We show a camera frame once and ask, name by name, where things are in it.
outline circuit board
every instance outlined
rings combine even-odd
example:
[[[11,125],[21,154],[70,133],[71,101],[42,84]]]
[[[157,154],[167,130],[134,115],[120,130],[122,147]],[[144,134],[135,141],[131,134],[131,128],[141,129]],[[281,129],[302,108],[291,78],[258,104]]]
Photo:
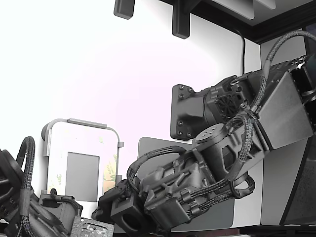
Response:
[[[71,237],[112,237],[114,225],[75,216]]]

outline bolt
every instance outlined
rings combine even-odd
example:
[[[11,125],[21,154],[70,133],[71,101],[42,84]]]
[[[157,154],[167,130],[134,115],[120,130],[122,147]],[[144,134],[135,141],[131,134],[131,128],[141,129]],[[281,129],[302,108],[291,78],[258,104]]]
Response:
[[[148,196],[148,192],[147,191],[143,191],[142,195],[143,195],[143,197],[147,197]]]
[[[172,192],[166,193],[166,198],[171,198],[172,197]]]
[[[172,166],[173,168],[177,167],[180,164],[180,162],[176,159],[173,161]]]

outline gray bracket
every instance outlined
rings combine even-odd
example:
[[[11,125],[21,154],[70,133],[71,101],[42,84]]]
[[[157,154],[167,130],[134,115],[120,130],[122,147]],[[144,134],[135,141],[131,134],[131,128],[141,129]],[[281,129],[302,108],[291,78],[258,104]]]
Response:
[[[175,0],[172,15],[172,34],[182,39],[190,36],[190,13],[201,0]]]
[[[134,15],[135,0],[116,0],[114,15],[129,20]]]
[[[186,39],[190,36],[190,13],[201,0],[174,0],[172,34]],[[135,0],[116,0],[114,15],[130,19],[134,14]]]
[[[87,126],[87,127],[95,127],[95,128],[100,128],[100,129],[106,129],[114,132],[116,136],[118,137],[118,152],[117,152],[117,177],[118,175],[118,168],[119,168],[119,149],[124,147],[124,142],[120,141],[119,139],[119,134],[113,129],[108,127],[106,124],[102,123],[97,123],[97,122],[90,122],[90,121],[84,121],[84,120],[79,120],[75,118],[70,118],[70,119],[63,119],[63,118],[58,118],[50,123],[46,124],[44,128],[41,131],[41,137],[44,140],[44,147],[43,147],[43,156],[44,157],[49,157],[50,155],[50,145],[51,145],[51,134],[52,134],[52,128],[53,126],[58,123],[58,122],[67,122],[67,123],[72,123],[72,124],[77,124],[81,126]]]

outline metal frame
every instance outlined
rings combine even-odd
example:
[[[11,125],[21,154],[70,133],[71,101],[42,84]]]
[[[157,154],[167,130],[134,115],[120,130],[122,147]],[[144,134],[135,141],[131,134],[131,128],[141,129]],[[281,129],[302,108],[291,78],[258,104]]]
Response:
[[[116,136],[118,137],[118,152],[117,152],[117,165],[116,165],[116,183],[121,181],[121,175],[118,175],[118,170],[119,170],[119,149],[124,147],[124,142],[122,142],[119,139],[119,134],[113,129],[107,126],[107,124],[102,124],[102,123],[96,123],[96,122],[90,122],[90,121],[84,121],[84,120],[79,120],[75,118],[70,118],[70,119],[63,119],[63,118],[57,118],[50,123],[46,124],[42,131],[41,131],[41,137],[44,140],[44,146],[43,146],[43,156],[49,158],[50,155],[50,144],[51,144],[51,134],[52,134],[52,129],[53,126],[58,123],[58,122],[67,122],[67,123],[72,123],[72,124],[77,124],[77,125],[82,125],[82,126],[88,126],[88,127],[95,127],[95,128],[100,128],[100,129],[106,129],[114,132]]]

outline black mounting bracket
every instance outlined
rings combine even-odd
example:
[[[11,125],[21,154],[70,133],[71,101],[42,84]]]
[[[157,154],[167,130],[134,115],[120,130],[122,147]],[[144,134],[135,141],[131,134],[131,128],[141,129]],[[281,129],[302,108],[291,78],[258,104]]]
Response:
[[[135,0],[115,0],[114,15],[129,20],[134,14]]]
[[[173,4],[172,34],[182,39],[190,36],[190,13],[201,0],[175,0]]]
[[[190,36],[190,13],[201,0],[174,0],[172,15],[172,34],[186,39]],[[116,0],[114,15],[130,19],[134,14],[135,0]]]

